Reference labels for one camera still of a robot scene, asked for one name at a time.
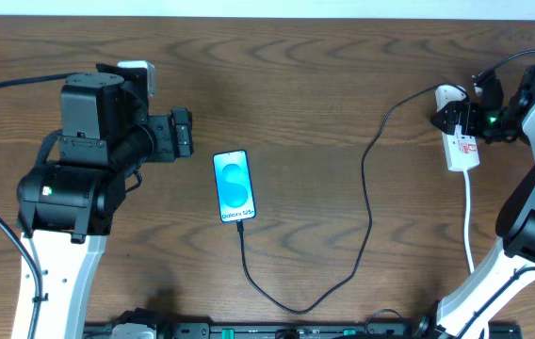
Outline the blue Galaxy smartphone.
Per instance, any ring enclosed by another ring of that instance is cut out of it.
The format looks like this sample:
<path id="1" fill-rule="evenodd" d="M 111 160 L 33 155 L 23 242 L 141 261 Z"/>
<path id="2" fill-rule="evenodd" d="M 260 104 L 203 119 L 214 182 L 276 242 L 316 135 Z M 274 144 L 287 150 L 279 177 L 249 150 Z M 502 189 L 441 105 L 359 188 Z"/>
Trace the blue Galaxy smartphone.
<path id="1" fill-rule="evenodd" d="M 248 155 L 244 150 L 213 156 L 219 219 L 223 223 L 256 217 Z"/>

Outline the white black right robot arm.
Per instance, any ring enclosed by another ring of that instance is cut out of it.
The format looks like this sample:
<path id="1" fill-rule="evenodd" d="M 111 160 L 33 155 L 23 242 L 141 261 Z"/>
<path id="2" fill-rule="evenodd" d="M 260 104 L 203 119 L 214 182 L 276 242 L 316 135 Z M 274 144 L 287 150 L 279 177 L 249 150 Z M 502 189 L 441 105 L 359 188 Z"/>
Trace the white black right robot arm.
<path id="1" fill-rule="evenodd" d="M 486 143 L 522 140 L 535 161 L 535 65 L 528 67 L 517 92 L 503 105 L 495 72 L 475 76 L 479 102 L 462 89 L 442 85 L 435 91 L 431 123 L 454 144 L 449 154 L 467 155 L 478 138 Z M 464 283 L 437 302 L 417 331 L 423 338 L 478 338 L 490 320 L 523 288 L 535 281 L 535 164 L 502 206 L 496 239 L 485 259 Z"/>

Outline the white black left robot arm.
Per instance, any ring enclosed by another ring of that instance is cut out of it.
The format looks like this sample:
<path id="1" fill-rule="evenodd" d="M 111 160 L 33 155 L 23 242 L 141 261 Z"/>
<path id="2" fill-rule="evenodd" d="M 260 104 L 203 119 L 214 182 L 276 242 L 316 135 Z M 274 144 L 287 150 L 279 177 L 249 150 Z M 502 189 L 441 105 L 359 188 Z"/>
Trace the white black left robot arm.
<path id="1" fill-rule="evenodd" d="M 92 281 L 126 180 L 145 163 L 193 154 L 192 115 L 150 115 L 155 69 L 145 60 L 75 73 L 60 92 L 62 128 L 42 143 L 17 187 L 22 265 L 12 335 L 80 338 Z"/>

